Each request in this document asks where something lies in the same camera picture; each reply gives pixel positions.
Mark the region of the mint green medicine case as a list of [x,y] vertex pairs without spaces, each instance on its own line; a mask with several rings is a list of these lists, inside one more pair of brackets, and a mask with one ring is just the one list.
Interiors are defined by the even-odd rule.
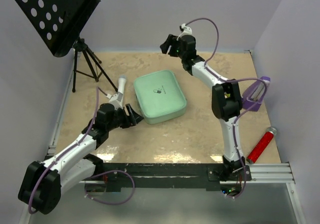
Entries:
[[133,82],[139,109],[147,124],[162,123],[185,114],[187,100],[170,70],[149,73]]

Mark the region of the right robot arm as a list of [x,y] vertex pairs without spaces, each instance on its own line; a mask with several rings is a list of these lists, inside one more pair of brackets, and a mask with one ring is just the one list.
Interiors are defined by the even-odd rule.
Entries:
[[239,139],[238,119],[243,107],[239,84],[228,80],[212,68],[197,54],[196,39],[192,35],[178,37],[169,34],[161,52],[181,59],[183,69],[201,80],[211,89],[211,109],[219,120],[222,129],[224,154],[221,175],[228,180],[235,180],[245,166],[245,158]]

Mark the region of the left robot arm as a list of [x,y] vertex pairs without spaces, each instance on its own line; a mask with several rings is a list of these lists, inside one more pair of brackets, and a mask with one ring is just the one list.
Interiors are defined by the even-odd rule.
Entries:
[[116,128],[136,126],[143,117],[127,104],[116,108],[105,103],[96,107],[93,118],[81,134],[69,146],[53,157],[28,165],[18,192],[18,199],[28,206],[28,212],[50,213],[58,204],[62,194],[79,181],[103,176],[101,160],[90,157]]

